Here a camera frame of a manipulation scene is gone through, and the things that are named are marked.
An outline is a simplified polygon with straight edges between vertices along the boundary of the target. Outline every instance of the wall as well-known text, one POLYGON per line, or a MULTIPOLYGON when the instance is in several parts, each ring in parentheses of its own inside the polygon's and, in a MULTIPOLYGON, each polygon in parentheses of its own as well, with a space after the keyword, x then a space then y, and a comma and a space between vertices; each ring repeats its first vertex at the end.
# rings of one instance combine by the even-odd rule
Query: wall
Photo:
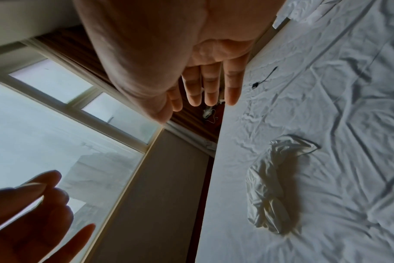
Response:
POLYGON ((185 262, 208 158, 163 131, 90 262, 185 262))
POLYGON ((77 24, 71 0, 0 0, 0 45, 77 24))

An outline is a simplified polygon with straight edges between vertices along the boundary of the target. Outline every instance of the curtain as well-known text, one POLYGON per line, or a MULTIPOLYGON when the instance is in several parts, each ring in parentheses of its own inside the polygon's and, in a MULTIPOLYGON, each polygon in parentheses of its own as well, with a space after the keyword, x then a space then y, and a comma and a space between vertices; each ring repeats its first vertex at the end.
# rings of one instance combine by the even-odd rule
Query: curtain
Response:
MULTIPOLYGON (((79 71, 85 71, 87 75, 94 76, 105 87, 111 89, 109 92, 119 93, 110 82, 83 26, 61 29, 37 37, 36 40, 45 45, 51 52, 64 57, 67 63, 79 68, 79 71)), ((183 99, 183 110, 174 112, 171 121, 216 143, 219 138, 219 131, 210 129, 205 125, 202 117, 205 107, 203 105, 200 107, 191 106, 188 103, 181 79, 179 79, 179 85, 183 99)))

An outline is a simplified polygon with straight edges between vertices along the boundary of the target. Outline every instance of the crumpled cloth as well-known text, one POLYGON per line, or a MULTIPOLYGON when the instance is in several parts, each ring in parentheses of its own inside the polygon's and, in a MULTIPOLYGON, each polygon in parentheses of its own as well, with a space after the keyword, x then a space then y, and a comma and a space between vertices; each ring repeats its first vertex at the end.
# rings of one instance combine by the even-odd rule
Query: crumpled cloth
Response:
POLYGON ((265 227, 280 234, 283 223, 290 221, 287 210, 279 201, 284 191, 276 170, 287 157, 297 157, 318 149, 315 144, 291 135, 282 135, 270 142, 264 154, 251 165, 246 174, 248 220, 256 227, 265 227))

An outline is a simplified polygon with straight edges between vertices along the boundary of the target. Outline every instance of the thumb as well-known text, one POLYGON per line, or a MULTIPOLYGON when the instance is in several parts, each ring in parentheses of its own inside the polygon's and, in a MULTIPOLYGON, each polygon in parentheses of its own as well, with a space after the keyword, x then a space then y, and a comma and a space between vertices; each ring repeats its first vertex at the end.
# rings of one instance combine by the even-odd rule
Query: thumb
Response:
POLYGON ((46 184, 28 183, 17 188, 0 189, 0 225, 37 200, 46 184))

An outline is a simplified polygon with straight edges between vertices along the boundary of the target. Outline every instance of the brown curtain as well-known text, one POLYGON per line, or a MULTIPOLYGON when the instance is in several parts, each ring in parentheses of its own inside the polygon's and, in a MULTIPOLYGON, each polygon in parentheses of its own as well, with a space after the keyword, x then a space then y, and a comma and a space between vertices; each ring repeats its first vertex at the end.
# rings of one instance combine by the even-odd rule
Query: brown curtain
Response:
MULTIPOLYGON (((61 29, 37 39, 113 87, 83 26, 61 29)), ((171 120, 205 139, 217 142, 219 129, 211 129, 205 125, 202 117, 205 106, 191 106, 181 79, 179 85, 184 107, 182 111, 174 112, 171 120)))

